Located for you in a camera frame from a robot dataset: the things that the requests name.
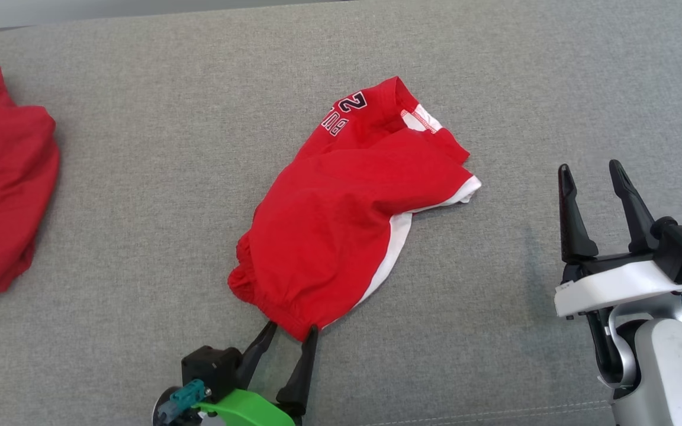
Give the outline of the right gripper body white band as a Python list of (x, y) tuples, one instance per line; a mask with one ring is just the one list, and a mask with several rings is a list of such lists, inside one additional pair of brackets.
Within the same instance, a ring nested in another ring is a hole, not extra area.
[(555, 288), (554, 307), (560, 318), (611, 308), (616, 317), (682, 320), (682, 284), (674, 283), (652, 260), (592, 275), (585, 275), (581, 264), (566, 264)]

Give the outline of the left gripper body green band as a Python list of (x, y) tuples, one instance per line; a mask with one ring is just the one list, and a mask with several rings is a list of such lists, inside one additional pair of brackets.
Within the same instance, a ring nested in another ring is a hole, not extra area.
[(276, 404), (248, 390), (232, 390), (218, 402), (206, 402), (212, 391), (204, 385), (192, 385), (197, 403), (192, 409), (214, 414), (227, 425), (296, 425), (296, 418), (306, 413), (306, 389), (284, 386)]

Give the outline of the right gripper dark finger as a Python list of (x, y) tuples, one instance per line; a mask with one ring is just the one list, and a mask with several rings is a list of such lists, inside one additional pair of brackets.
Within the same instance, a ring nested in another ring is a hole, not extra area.
[(629, 253), (646, 253), (658, 247), (658, 240), (651, 234), (651, 227), (655, 223), (641, 194), (631, 182), (622, 163), (616, 159), (609, 161), (609, 172), (613, 189), (622, 201), (623, 213), (627, 221), (630, 235)]
[(577, 187), (567, 164), (558, 168), (558, 213), (561, 260), (574, 264), (596, 258), (598, 246), (587, 234), (577, 204)]

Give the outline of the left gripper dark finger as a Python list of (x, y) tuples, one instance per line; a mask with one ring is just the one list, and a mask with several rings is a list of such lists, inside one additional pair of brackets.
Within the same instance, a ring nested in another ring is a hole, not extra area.
[(236, 384), (239, 389), (246, 390), (248, 388), (262, 355), (270, 348), (276, 331), (277, 324), (273, 321), (268, 321), (262, 331), (244, 351), (239, 366), (236, 369)]
[(303, 418), (307, 412), (308, 397), (314, 372), (314, 361), (319, 342), (319, 327), (312, 325), (301, 343), (301, 356), (289, 380), (276, 394), (276, 406), (290, 418)]

